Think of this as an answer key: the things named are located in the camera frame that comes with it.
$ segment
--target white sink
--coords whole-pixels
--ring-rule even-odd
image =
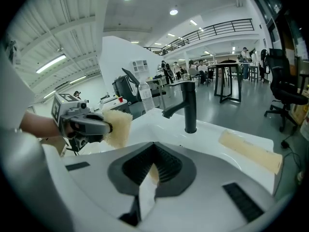
[[[227,128],[197,121],[197,131],[188,134],[184,131],[184,116],[174,114],[170,119],[162,116],[162,110],[154,109],[132,122],[127,146],[141,142],[164,142],[222,158],[260,183],[270,194],[274,190],[274,173],[263,166],[231,150],[218,142],[221,133]],[[229,130],[246,141],[273,152],[270,139],[253,136],[235,130]],[[87,144],[80,153],[93,154],[113,150],[104,141]]]

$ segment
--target yellow sponge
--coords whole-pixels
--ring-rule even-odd
[[[106,110],[103,117],[112,125],[112,132],[104,136],[104,141],[115,149],[125,147],[133,116],[118,110]]]

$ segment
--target railing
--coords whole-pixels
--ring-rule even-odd
[[[163,50],[160,47],[144,47],[144,48],[158,55],[163,55]]]
[[[150,49],[151,51],[152,49],[157,49],[155,53],[158,52],[160,53],[159,55],[165,55],[182,46],[185,46],[187,44],[190,44],[190,43],[193,43],[199,40],[206,39],[211,36],[221,35],[225,33],[241,32],[241,31],[254,31],[251,18],[218,23],[218,24],[214,24],[214,25],[193,31],[182,37],[179,37],[178,39],[164,46],[163,48],[157,48],[157,47],[145,47],[145,48]]]

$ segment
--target ceiling light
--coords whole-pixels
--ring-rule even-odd
[[[78,78],[78,79],[76,79],[76,80],[74,80],[74,81],[71,81],[70,84],[75,83],[75,82],[77,82],[77,81],[79,81],[79,80],[82,80],[82,79],[84,79],[84,78],[86,78],[86,76],[83,76],[83,77]]]
[[[53,92],[50,92],[48,95],[44,96],[43,99],[45,99],[46,97],[50,96],[51,94],[55,93],[56,90],[54,90]]]
[[[176,15],[178,13],[178,10],[171,10],[169,12],[170,15]]]
[[[66,58],[66,56],[63,54],[63,55],[60,55],[59,57],[49,61],[47,64],[45,64],[41,68],[39,68],[37,70],[37,73],[41,73],[42,71],[45,71],[48,67],[52,66],[53,64],[56,64],[57,62],[63,60],[64,58]]]
[[[196,23],[194,20],[190,20],[190,22],[191,22],[192,24],[194,24],[194,26],[197,25],[197,23]]]

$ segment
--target ceiling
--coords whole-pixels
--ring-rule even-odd
[[[232,54],[233,46],[235,47],[235,54],[239,54],[244,47],[249,51],[252,51],[257,44],[257,40],[235,40],[235,41],[226,41],[215,44],[209,44],[207,46],[201,46],[187,51],[189,59],[199,59],[199,58],[211,58],[210,55],[207,55],[205,51],[208,51],[215,56],[227,56]],[[175,55],[173,58],[169,58],[168,62],[181,62],[180,59],[183,59],[183,54]]]
[[[59,86],[100,74],[102,36],[151,46],[171,29],[195,30],[190,19],[200,23],[202,12],[232,3],[237,0],[28,0],[7,30],[20,50],[21,64],[14,67],[39,102]],[[174,8],[179,13],[171,16]],[[61,54],[67,58],[36,73]]]

